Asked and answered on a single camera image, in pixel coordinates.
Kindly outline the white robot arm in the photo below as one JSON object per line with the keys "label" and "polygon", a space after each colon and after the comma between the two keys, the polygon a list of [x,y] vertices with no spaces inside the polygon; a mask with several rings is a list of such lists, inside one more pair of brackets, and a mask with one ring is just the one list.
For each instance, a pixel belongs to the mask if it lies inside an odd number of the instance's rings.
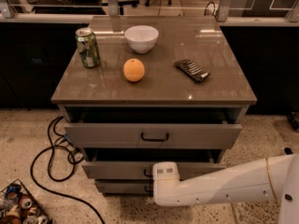
{"label": "white robot arm", "polygon": [[181,181],[171,161],[153,165],[160,206],[280,201],[278,224],[299,224],[299,155],[265,158]]}

